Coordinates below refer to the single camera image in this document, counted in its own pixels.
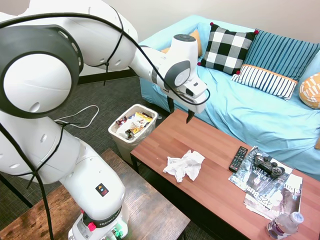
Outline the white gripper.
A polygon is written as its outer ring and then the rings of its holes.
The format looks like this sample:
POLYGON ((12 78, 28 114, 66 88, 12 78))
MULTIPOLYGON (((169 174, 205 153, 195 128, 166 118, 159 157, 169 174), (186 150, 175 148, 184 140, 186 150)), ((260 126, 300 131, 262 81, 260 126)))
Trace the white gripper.
POLYGON ((170 113, 174 113, 174 101, 179 102, 188 108, 186 124, 188 124, 195 114, 200 114, 205 110, 207 84, 203 81, 186 81, 183 85, 175 89, 177 96, 173 91, 166 90, 167 103, 170 113))

